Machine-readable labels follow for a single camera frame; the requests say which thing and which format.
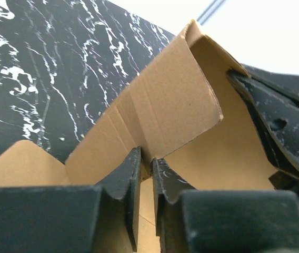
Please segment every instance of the screw hole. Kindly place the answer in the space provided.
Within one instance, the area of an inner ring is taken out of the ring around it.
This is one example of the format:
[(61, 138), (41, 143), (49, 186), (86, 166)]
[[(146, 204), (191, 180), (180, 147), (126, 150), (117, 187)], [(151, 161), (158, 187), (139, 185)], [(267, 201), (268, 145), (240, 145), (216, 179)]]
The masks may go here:
[(276, 119), (270, 123), (270, 129), (272, 131), (279, 131), (285, 128), (287, 122), (283, 119)]

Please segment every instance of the marble countertop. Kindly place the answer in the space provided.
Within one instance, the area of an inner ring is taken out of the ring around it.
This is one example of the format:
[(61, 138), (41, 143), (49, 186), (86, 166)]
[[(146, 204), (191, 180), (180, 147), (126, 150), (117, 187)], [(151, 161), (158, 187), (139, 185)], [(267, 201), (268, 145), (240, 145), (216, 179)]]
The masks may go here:
[(0, 154), (64, 162), (173, 35), (104, 0), (0, 0)]

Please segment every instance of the cardboard flap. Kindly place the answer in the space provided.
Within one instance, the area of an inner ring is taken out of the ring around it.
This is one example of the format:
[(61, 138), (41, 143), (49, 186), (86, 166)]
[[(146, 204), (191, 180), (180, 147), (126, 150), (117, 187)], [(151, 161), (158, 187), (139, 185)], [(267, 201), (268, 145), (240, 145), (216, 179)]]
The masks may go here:
[(67, 184), (64, 165), (31, 141), (18, 141), (0, 155), (0, 187)]
[(139, 145), (149, 164), (152, 158), (165, 157), (219, 123), (223, 116), (213, 84), (203, 72), (207, 66), (200, 66), (190, 50), (200, 41), (205, 50), (197, 51), (199, 56), (208, 58), (208, 51), (213, 51), (222, 57), (215, 65), (246, 74), (192, 20), (112, 103), (70, 155), (66, 169), (72, 182), (96, 183)]

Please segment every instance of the white wall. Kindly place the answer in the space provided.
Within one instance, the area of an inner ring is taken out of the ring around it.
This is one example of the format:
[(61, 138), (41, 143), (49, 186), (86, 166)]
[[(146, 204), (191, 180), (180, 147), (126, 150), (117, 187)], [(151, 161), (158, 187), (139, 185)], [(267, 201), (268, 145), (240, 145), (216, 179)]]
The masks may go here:
[[(211, 0), (111, 0), (177, 34)], [(299, 0), (227, 0), (205, 32), (238, 61), (299, 74)]]

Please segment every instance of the brown cardboard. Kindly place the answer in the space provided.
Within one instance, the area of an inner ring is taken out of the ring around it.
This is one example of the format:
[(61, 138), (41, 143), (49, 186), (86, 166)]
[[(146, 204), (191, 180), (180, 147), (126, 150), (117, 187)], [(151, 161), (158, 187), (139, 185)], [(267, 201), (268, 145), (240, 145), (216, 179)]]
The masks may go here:
[[(198, 189), (272, 189), (268, 178), (276, 170), (225, 78), (228, 69), (248, 75), (191, 21), (105, 111), (65, 165), (29, 141), (17, 142), (0, 156), (0, 187), (95, 184), (140, 145), (145, 164), (165, 157)], [(138, 252), (159, 252), (153, 204), (149, 179), (141, 185)]]

